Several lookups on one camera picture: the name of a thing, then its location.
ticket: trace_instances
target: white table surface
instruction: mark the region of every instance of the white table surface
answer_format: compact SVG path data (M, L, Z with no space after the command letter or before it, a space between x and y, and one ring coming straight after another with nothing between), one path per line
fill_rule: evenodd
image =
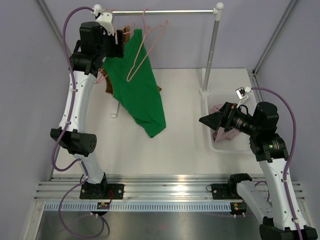
M96 134L95 153L106 174L119 175L199 175L261 174L253 154L216 153L209 148L206 126L201 117L201 69L154 69L161 97L166 128L154 138L137 125L122 107L111 118L111 98L105 82L93 86L86 117L87 133ZM235 93L251 86L246 69L212 69L210 91ZM61 148L57 165L66 167L74 157ZM75 164L54 175L82 174Z

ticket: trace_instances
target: pink cloth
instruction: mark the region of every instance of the pink cloth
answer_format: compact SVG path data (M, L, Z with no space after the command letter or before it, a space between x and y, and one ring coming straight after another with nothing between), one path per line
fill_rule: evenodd
M209 114L213 114L217 111L220 110L220 108L223 107L223 104L217 104L215 106L213 106L210 110L209 110ZM225 132L225 129L223 127L220 127L218 131L214 131L212 134L213 140L215 142L221 142L223 140L232 140L235 136L239 135L239 131L236 129L232 129L228 132Z

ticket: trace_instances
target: clothes hanger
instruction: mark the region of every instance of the clothes hanger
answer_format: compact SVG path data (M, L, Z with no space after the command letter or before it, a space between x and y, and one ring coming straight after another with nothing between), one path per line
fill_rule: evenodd
M143 28L145 29L145 33L144 33L144 36L143 36L143 39L142 39L142 42L140 44L140 47L139 47L139 50L138 52L136 53L136 56L135 56L135 59L133 61L133 66L132 68L130 69L127 77L126 77L126 81L127 82L130 82L132 80L132 78L134 77L134 75L137 73L137 71L139 70L139 68L141 67L141 65L143 64L143 62L146 60L147 56L149 55L149 53L151 52L151 50L154 48L154 46L156 45L156 43L158 42L158 40L162 37L162 35L164 34L165 30L167 29L168 27L168 20L165 20L164 22L162 22L160 25L156 26L155 28L151 29L150 30L150 27L148 25L146 25L146 21L145 21L145 13L146 13L146 10L148 8L144 9L143 11L143 14L142 14L142 21L143 21ZM149 51L146 53L145 57L142 59L142 61L140 62L139 66L136 68L136 70L133 72L132 76L130 76L130 74L132 73L133 69L135 68L136 66L136 63L137 63L137 59L138 59L138 55L141 51L141 48L145 42L145 39L147 37L147 35L149 35L150 33L152 33L154 30L158 29L158 28L162 28L163 29L161 30L159 36L156 38L156 40L154 41L153 45L151 46L151 48L149 49Z

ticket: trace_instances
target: green t-shirt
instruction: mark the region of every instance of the green t-shirt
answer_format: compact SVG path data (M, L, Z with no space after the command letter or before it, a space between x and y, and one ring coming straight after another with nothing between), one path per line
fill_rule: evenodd
M137 52L143 40L142 29L134 30L132 38L125 45L124 58L107 58L102 67L109 75L113 97L142 126L146 133L153 138L166 127L165 113L161 96L147 56L130 82L127 76L134 64ZM147 55L142 45L130 77L141 61Z

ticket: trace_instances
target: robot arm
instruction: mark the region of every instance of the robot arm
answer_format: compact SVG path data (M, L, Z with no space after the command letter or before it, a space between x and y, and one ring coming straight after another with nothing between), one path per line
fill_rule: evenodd
M242 113L239 106L248 99L246 93L250 91L249 87L237 89L239 104L226 102L218 112L204 116L199 121L215 131L219 127L223 127L225 132L235 128L250 136L250 148L266 178L272 206L263 199L247 174L231 175L227 189L234 196L240 196L250 207L260 222L262 240L301 239L297 226L304 240L318 239L317 231L307 226L299 209L289 171L284 179L289 155L284 140L276 133L278 109L269 102L259 102L252 116ZM293 196L291 201L286 194L285 182L290 196Z
M79 29L80 40L77 41L73 54L70 57L75 85L70 74L69 92L63 117L59 128L52 128L50 136L56 141L62 129L68 123L66 132L59 145L72 154L76 159L81 159L81 166L85 166L88 174L87 181L82 185L81 199L96 199L109 196L106 175L97 161L94 150L97 137L86 133L86 116L90 93L96 82L98 70L105 57L124 57L123 31L117 30L117 38L112 24L113 14L102 10L95 5L93 14L96 21L84 22ZM74 93L73 111L67 121L72 95Z

